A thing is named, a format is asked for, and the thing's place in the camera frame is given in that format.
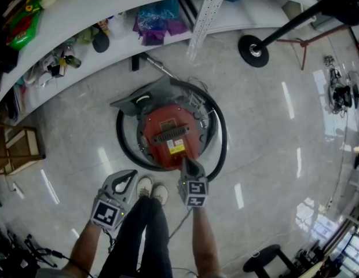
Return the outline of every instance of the person's right arm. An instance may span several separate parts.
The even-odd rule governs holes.
[[[221,275],[217,245],[205,208],[193,208],[192,250],[200,278]]]

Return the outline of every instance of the black hose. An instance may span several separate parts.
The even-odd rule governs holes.
[[[206,92],[204,92],[202,89],[200,89],[199,87],[197,87],[189,82],[178,81],[173,78],[171,78],[170,82],[174,86],[179,86],[179,87],[183,87],[185,89],[194,91],[201,98],[203,98],[206,101],[206,103],[208,103],[207,109],[210,109],[210,111],[214,110],[214,112],[210,113],[210,115],[214,115],[214,117],[215,117],[215,115],[217,114],[217,116],[218,116],[219,122],[221,124],[221,130],[222,130],[222,146],[221,146],[221,153],[219,155],[218,163],[217,163],[216,167],[214,168],[214,170],[207,176],[208,181],[212,181],[222,170],[225,160],[226,160],[227,132],[226,132],[226,122],[225,122],[224,115],[223,115],[221,109],[219,108],[219,106],[217,105],[217,103],[213,100],[213,98],[211,96],[209,96]],[[212,127],[212,129],[211,129],[212,135],[210,135],[210,137],[208,138],[208,143],[215,132],[215,118],[212,118],[212,120],[214,120],[214,123],[212,125],[210,125]],[[127,140],[124,135],[123,122],[124,122],[124,113],[123,113],[123,111],[119,110],[118,117],[116,118],[116,133],[118,136],[118,141],[119,141],[120,147],[122,148],[122,151],[124,152],[124,154],[133,163],[139,165],[142,168],[148,169],[150,171],[156,171],[156,172],[170,171],[170,170],[164,169],[162,167],[154,166],[152,164],[149,164],[149,163],[143,161],[129,148]]]

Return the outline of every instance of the jeans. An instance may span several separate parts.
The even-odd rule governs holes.
[[[136,271],[142,233],[146,241],[140,272]],[[168,252],[169,231],[161,203],[139,198],[120,227],[115,246],[102,267],[99,278],[173,278]]]

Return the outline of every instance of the shoe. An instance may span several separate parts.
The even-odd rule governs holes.
[[[162,206],[164,206],[168,200],[168,189],[160,184],[154,188],[151,196],[159,200]]]
[[[137,183],[137,199],[141,197],[150,197],[152,191],[152,181],[149,177],[142,177]]]

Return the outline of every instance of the gray floor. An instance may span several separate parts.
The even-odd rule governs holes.
[[[246,33],[263,38],[271,31]],[[243,263],[267,245],[280,244],[292,258],[310,241],[330,237],[342,220],[338,204],[351,173],[353,147],[359,144],[355,112],[350,110],[347,121],[347,116],[331,114],[327,104],[329,74],[324,56],[333,55],[345,76],[359,70],[347,31],[309,46],[303,72],[302,49],[287,43],[269,46],[267,66],[248,66],[237,51],[240,35],[232,31],[208,36],[193,64],[186,58],[185,42],[150,52],[182,79],[192,76],[205,82],[225,115],[228,156],[221,175],[210,185],[207,210],[221,265],[229,277],[245,276]],[[151,66],[142,66],[129,72],[127,60],[116,63],[63,91],[29,116],[24,123],[39,124],[47,158],[8,177],[23,190],[24,200],[10,193],[0,177],[1,227],[11,228],[20,237],[31,233],[42,246],[68,255],[107,175],[122,169],[148,174],[123,155],[115,133],[117,110],[109,107],[112,98],[126,96],[161,76]],[[215,159],[202,159],[208,171]],[[58,200],[51,197],[41,170]],[[169,189],[164,210],[172,231],[186,214],[177,195],[179,173],[151,175]],[[195,270],[191,230],[192,220],[188,219],[170,241],[174,267]],[[101,269],[107,248],[108,238],[101,235],[92,273]],[[281,262],[273,262],[269,273],[277,276],[283,269]],[[174,270],[174,276],[185,277],[186,271]]]

